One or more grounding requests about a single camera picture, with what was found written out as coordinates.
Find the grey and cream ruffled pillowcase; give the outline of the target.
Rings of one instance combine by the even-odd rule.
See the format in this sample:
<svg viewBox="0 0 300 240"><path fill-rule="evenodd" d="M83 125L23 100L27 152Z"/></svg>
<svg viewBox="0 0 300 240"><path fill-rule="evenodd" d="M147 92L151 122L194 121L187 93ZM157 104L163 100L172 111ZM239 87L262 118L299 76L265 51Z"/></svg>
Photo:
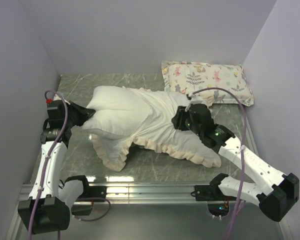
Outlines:
<svg viewBox="0 0 300 240"><path fill-rule="evenodd" d="M189 100L178 92L151 91L144 88L135 91L152 109L152 114L129 137L109 139L92 134L92 144L105 167L120 172L126 165L132 145L142 146L156 153L165 153L172 158L186 159L207 168L219 168L221 158L212 149L204 146L191 131L174 128L171 119L178 106L187 106Z"/></svg>

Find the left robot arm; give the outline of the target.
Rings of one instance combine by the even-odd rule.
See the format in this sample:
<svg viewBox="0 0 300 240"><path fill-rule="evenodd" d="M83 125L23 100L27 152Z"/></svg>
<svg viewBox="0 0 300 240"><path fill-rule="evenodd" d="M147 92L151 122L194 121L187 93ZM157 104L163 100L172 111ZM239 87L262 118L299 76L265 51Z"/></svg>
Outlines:
<svg viewBox="0 0 300 240"><path fill-rule="evenodd" d="M29 235L64 231L70 224L75 201L86 201L91 189L84 175L72 176L60 187L60 172L68 150L71 129L81 127L94 114L94 109L74 102L47 101L48 117L44 121L41 159L33 188L27 200L18 204L18 214Z"/></svg>

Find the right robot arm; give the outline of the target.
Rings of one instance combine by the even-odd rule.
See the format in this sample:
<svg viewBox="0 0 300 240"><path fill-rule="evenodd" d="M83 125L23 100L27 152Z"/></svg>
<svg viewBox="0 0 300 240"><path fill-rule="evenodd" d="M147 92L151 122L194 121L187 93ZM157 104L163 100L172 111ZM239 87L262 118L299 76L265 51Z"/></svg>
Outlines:
<svg viewBox="0 0 300 240"><path fill-rule="evenodd" d="M192 131L204 146L232 162L253 180L253 183L240 182L220 173L210 182L214 199L239 197L258 206L274 222L280 222L298 202L299 178L275 169L243 145L231 130L216 124L205 104L178 106L171 122L177 130Z"/></svg>

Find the white pillow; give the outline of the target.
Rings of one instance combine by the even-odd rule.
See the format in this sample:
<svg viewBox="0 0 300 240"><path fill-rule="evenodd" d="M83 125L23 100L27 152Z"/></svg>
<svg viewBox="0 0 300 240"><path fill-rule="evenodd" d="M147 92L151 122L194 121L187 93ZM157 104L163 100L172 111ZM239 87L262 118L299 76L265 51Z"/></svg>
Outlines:
<svg viewBox="0 0 300 240"><path fill-rule="evenodd" d="M131 136L152 114L148 103L135 89L117 86L98 86L86 106L95 110L82 129L111 140Z"/></svg>

